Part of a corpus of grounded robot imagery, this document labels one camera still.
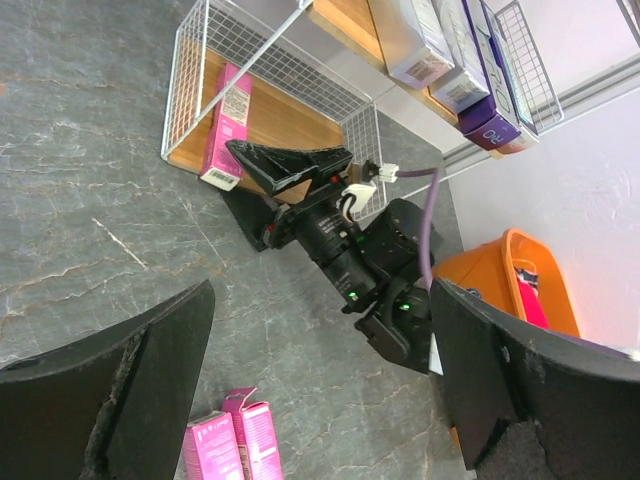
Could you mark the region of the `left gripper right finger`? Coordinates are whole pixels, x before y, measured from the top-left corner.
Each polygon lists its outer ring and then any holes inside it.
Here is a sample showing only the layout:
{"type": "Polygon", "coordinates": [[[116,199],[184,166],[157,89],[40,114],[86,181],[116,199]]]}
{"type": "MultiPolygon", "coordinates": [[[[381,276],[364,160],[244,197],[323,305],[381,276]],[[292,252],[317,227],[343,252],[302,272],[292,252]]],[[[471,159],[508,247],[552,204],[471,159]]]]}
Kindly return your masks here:
{"type": "Polygon", "coordinates": [[[545,330],[442,278],[431,286],[445,396],[465,465],[531,420],[559,479],[639,476],[639,363],[545,330]]]}

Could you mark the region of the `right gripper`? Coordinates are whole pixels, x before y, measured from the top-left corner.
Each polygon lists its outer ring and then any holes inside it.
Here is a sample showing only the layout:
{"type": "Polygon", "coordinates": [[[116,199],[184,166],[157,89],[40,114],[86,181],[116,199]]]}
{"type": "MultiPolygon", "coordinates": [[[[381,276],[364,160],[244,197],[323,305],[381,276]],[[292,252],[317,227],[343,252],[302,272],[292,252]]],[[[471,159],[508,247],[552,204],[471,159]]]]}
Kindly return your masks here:
{"type": "Polygon", "coordinates": [[[353,154],[343,146],[295,150],[229,140],[225,146],[249,177],[268,196],[301,183],[309,188],[297,202],[278,202],[244,189],[221,196],[245,238],[257,251],[282,249],[297,241],[312,261],[324,268],[348,250],[360,233],[338,209],[347,187],[353,154]]]}

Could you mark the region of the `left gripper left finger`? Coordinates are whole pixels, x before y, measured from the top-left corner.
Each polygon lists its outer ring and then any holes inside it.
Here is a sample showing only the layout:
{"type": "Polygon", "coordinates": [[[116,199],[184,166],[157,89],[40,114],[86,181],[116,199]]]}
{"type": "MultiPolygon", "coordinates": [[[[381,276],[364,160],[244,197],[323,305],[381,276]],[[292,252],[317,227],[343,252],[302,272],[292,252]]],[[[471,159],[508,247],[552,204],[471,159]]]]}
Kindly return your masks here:
{"type": "Polygon", "coordinates": [[[203,281],[2,368],[2,478],[173,478],[214,308],[203,281]]]}

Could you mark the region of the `pink box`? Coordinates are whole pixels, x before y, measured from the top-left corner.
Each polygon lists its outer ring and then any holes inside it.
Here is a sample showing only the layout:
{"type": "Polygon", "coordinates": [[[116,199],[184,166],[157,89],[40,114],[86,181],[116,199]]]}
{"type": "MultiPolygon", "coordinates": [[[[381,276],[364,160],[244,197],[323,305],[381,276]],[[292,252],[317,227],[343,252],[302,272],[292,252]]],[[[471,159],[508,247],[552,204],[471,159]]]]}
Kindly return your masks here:
{"type": "Polygon", "coordinates": [[[189,480],[242,480],[231,414],[214,411],[187,424],[182,447],[189,480]]]}
{"type": "Polygon", "coordinates": [[[226,147],[229,140],[246,140],[253,81],[243,74],[214,108],[213,123],[207,136],[200,179],[223,191],[238,185],[244,170],[226,147]]]}
{"type": "Polygon", "coordinates": [[[222,411],[231,415],[244,476],[249,480],[283,480],[278,439],[271,406],[253,401],[256,387],[230,391],[222,411]]]}

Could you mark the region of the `silver Protefix toothpaste box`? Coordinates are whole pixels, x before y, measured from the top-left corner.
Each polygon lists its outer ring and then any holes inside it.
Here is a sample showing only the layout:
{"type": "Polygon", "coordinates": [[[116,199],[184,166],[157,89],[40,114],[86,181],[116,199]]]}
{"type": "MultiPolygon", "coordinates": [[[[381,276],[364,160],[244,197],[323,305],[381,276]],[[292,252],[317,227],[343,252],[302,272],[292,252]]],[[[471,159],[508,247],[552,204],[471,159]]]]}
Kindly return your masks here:
{"type": "Polygon", "coordinates": [[[455,64],[431,1],[369,0],[388,74],[423,90],[455,64]]]}

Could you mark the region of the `slim silver toothpaste box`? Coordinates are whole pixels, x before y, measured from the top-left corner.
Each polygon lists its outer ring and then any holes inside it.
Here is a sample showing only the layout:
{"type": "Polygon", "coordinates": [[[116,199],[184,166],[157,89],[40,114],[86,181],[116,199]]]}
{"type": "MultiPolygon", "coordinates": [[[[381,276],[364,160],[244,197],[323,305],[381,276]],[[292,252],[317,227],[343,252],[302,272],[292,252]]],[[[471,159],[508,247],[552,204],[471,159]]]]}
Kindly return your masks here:
{"type": "Polygon", "coordinates": [[[429,89],[433,98],[459,114],[489,95],[487,80],[463,2],[435,0],[433,5],[454,66],[429,89]]]}

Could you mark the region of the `purple RiO toothpaste box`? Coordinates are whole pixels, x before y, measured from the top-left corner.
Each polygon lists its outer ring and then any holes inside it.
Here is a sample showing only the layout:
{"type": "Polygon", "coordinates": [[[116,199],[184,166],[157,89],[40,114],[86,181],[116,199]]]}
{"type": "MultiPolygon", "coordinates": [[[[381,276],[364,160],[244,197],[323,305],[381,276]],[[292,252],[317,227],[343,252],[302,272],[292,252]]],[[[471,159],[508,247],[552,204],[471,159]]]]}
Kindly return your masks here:
{"type": "Polygon", "coordinates": [[[484,150],[496,150],[521,134],[502,68],[502,56],[492,38],[482,1],[463,1],[479,56],[488,95],[458,115],[463,136],[484,150]]]}

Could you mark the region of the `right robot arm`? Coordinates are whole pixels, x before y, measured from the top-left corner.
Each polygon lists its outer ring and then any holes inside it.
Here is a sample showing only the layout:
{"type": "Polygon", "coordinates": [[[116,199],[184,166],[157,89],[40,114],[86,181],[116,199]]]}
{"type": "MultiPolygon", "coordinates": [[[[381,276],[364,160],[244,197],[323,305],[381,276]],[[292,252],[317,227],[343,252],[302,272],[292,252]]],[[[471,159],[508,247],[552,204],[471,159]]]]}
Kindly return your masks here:
{"type": "Polygon", "coordinates": [[[345,314],[386,361],[423,374],[436,371],[429,289],[435,196],[424,207],[394,199],[361,228],[355,216],[376,178],[413,177],[372,161],[355,164],[343,146],[316,150],[229,140],[226,147],[260,187],[223,198],[257,251],[298,242],[344,300],[345,314]]]}

